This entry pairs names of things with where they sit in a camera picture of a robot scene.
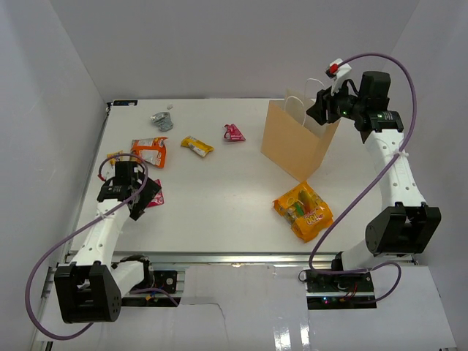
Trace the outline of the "red snack packet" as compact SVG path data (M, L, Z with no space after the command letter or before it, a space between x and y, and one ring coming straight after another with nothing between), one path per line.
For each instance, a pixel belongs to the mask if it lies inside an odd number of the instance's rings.
M148 208L163 205L165 203L164 195L162 193L162 185L159 179L155 180L155 183L160 186L160 190L156 193L152 201L147 205Z

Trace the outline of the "small red triangular packet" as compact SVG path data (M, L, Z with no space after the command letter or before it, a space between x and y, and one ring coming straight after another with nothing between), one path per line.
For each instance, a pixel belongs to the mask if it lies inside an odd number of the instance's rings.
M244 142L246 138L235 124L225 124L223 139L227 142Z

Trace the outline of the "large orange candy bag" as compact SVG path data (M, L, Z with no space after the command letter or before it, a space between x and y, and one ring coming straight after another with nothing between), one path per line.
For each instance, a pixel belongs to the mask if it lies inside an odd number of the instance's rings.
M273 201L273 208L303 242L315 239L333 224L328 204L303 181Z

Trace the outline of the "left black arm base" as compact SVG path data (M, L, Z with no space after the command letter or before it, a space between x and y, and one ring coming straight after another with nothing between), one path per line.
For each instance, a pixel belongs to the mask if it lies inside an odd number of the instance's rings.
M167 293L173 294L177 290L178 272L177 271L153 271L151 288L161 289Z

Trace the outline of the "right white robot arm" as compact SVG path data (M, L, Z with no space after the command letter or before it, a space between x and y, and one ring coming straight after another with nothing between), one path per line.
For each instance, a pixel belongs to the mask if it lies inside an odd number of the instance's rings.
M426 202L412 175L403 147L408 134L399 113L388 109L389 88L388 73L367 71L359 86L345 79L337 91L319 91L306 111L320 125L340 118L353 121L381 192L382 210L367 224L363 240L331 263L331 285L341 292L355 285L356 273L370 271L387 257L423 253L442 220L440 209Z

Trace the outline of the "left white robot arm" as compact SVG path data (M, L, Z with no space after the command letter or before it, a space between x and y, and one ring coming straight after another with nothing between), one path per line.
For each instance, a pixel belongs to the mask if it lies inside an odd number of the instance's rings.
M127 293L153 287L155 275L146 256L132 255L119 263L112 258L124 224L138 220L160 189L146 177L140 163L115 163L113 176L97 196L97 223L90 227L71 263L58 267L54 275L63 321L114 322Z

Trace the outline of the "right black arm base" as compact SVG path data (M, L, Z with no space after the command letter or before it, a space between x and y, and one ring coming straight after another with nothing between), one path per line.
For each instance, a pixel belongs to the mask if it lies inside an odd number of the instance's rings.
M370 273L327 275L306 269L298 274L298 279L306 284L306 290L309 293L371 293L374 291Z

